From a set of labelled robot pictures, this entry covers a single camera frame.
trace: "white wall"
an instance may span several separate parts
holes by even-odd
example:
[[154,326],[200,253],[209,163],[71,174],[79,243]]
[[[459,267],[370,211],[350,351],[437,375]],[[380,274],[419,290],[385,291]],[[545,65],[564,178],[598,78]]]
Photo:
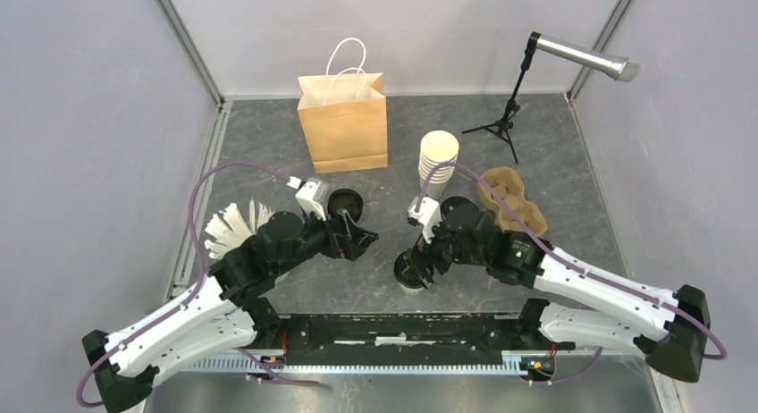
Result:
[[[173,0],[227,96],[298,96],[343,38],[363,39],[388,93],[510,91],[532,30],[591,46],[616,0]],[[345,48],[339,70],[360,61]],[[537,54],[526,92],[565,91],[576,64]]]
[[636,0],[609,53],[639,61],[639,76],[594,75],[578,100],[629,271],[703,289],[729,349],[682,385],[694,412],[758,401],[755,1]]
[[215,109],[153,0],[0,0],[0,48],[0,405],[80,412],[81,337],[159,304]]

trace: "paper bag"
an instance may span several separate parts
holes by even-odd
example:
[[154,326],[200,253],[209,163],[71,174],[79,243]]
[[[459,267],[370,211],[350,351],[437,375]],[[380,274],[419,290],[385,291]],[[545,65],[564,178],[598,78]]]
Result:
[[[357,39],[343,40],[334,54],[349,40]],[[359,67],[329,75],[332,59],[326,66],[326,75],[298,78],[303,92],[298,115],[316,173],[386,167],[387,102],[383,74],[363,72],[361,62]],[[348,71],[357,73],[345,74]]]

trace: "white rope handle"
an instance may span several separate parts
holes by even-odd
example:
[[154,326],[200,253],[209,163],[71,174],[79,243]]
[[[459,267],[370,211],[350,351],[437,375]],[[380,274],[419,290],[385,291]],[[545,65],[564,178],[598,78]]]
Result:
[[363,69],[363,63],[366,62],[366,46],[363,45],[363,41],[360,40],[360,39],[358,39],[358,38],[345,38],[345,39],[342,40],[342,42],[340,42],[339,44],[337,44],[337,47],[334,48],[334,52],[332,53],[332,56],[329,57],[329,63],[326,64],[326,74],[327,75],[329,75],[329,68],[332,67],[332,60],[334,59],[334,56],[337,55],[337,51],[340,50],[340,46],[342,46],[342,44],[344,44],[345,42],[349,42],[351,40],[355,40],[356,42],[358,42],[361,45],[361,47],[363,47],[363,59],[360,61],[360,64],[358,65],[359,69]]
[[360,93],[362,93],[363,89],[366,87],[366,72],[364,72],[364,70],[361,69],[361,68],[359,68],[359,67],[349,67],[349,68],[345,69],[344,71],[339,72],[336,75],[334,75],[334,78],[332,78],[332,81],[329,82],[329,87],[326,88],[326,92],[324,93],[324,104],[323,104],[323,106],[326,106],[326,98],[329,97],[329,90],[332,89],[332,85],[334,85],[334,82],[337,80],[337,78],[340,77],[340,75],[342,75],[344,72],[348,72],[348,71],[356,71],[356,74],[363,73],[363,85],[360,86],[360,89],[358,90],[358,93],[356,94],[356,98],[360,97]]

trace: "tripod stand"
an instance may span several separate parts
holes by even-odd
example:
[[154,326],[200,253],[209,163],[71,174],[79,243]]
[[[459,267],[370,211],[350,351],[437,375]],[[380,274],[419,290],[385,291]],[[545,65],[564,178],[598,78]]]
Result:
[[521,109],[521,106],[516,103],[516,94],[518,94],[518,88],[521,87],[521,81],[524,79],[524,73],[529,70],[529,66],[532,64],[532,56],[535,55],[535,51],[537,50],[537,40],[539,38],[540,34],[536,31],[533,31],[529,36],[529,42],[526,43],[526,50],[524,51],[524,61],[521,62],[521,73],[518,75],[518,80],[516,81],[516,87],[513,89],[513,94],[510,95],[508,103],[505,104],[505,113],[502,115],[502,118],[493,123],[463,131],[463,134],[480,130],[491,132],[496,138],[501,139],[510,145],[510,152],[513,154],[513,159],[517,164],[518,157],[516,156],[516,149],[513,147],[513,139],[510,138],[508,130],[513,128],[513,121],[511,121],[511,118],[513,118],[518,110]]

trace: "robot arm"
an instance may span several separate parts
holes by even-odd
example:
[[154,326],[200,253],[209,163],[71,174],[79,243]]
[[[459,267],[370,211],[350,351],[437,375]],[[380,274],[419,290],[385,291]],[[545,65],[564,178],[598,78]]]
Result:
[[630,293],[642,291],[678,305],[710,327],[705,295],[698,289],[685,285],[674,292],[633,282],[582,262],[544,240],[556,256],[585,269],[583,274],[570,271],[527,234],[501,231],[492,212],[480,211],[465,198],[448,198],[440,205],[427,197],[418,212],[416,200],[408,208],[408,221],[422,225],[422,234],[413,248],[398,257],[394,270],[407,290],[431,287],[434,272],[445,274],[451,264],[483,266],[500,282],[559,294],[594,309],[530,300],[540,302],[534,306],[541,312],[535,316],[533,311],[527,321],[548,340],[625,351],[645,358],[648,365],[672,378],[699,379],[705,335],[660,303]]
[[[318,180],[305,182],[296,193],[303,217],[272,215],[255,235],[211,265],[188,305],[194,285],[135,324],[110,334],[93,331],[82,339],[90,364],[118,348],[94,373],[109,413],[138,404],[152,388],[202,358],[278,338],[281,321],[260,298],[277,277],[318,254],[350,261],[363,255],[378,235],[357,226],[349,210],[327,216],[319,203],[326,190]],[[167,315],[177,307],[177,313]],[[153,326],[124,343],[147,325]]]

